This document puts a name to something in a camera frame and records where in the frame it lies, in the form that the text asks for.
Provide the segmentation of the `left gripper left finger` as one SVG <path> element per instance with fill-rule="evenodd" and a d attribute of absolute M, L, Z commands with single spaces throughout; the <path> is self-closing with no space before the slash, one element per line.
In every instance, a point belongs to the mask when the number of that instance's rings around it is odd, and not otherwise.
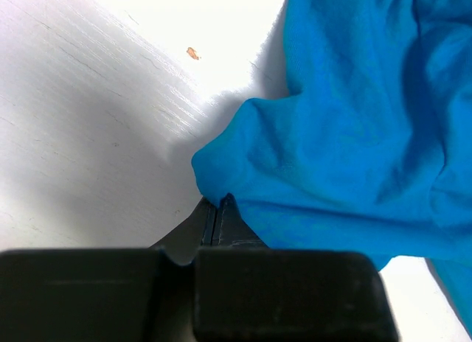
<path fill-rule="evenodd" d="M 216 207 L 202 198 L 192 213 L 150 248 L 162 250 L 177 265 L 188 265 L 201 246 L 207 226 L 213 227 Z"/>

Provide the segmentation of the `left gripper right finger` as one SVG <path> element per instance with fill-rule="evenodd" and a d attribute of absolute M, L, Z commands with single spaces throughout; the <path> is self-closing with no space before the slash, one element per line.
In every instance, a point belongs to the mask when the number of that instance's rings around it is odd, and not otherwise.
<path fill-rule="evenodd" d="M 213 245 L 236 248 L 264 248 L 266 244 L 254 233 L 240 215 L 233 195 L 220 202 L 213 228 Z"/>

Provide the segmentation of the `blue t shirt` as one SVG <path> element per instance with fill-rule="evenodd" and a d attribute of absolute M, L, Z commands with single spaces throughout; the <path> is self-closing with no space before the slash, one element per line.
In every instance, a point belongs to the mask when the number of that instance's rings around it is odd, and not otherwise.
<path fill-rule="evenodd" d="M 471 328 L 471 0 L 288 0 L 289 95 L 192 158 L 273 248 L 425 257 Z"/>

